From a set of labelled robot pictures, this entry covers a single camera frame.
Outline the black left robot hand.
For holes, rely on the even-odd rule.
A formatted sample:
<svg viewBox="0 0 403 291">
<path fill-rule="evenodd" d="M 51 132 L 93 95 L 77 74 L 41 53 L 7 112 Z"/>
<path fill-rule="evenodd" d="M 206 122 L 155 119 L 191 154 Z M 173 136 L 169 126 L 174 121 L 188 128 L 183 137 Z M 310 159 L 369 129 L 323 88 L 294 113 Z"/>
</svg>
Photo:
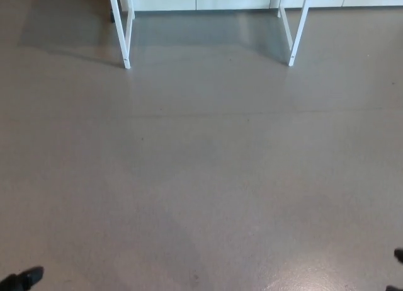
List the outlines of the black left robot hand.
<svg viewBox="0 0 403 291">
<path fill-rule="evenodd" d="M 27 291 L 36 285 L 44 274 L 44 267 L 34 266 L 19 274 L 12 273 L 1 280 L 1 291 Z"/>
</svg>

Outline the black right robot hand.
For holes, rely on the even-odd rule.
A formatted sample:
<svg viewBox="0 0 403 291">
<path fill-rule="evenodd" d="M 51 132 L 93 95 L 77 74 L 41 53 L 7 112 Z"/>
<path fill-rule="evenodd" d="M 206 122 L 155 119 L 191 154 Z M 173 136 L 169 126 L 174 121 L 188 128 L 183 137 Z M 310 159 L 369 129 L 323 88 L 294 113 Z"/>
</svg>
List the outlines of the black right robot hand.
<svg viewBox="0 0 403 291">
<path fill-rule="evenodd" d="M 402 248 L 394 249 L 394 257 L 401 265 L 403 265 L 403 249 Z M 386 286 L 385 291 L 402 291 L 402 289 L 397 288 L 392 285 L 388 285 L 388 286 Z"/>
</svg>

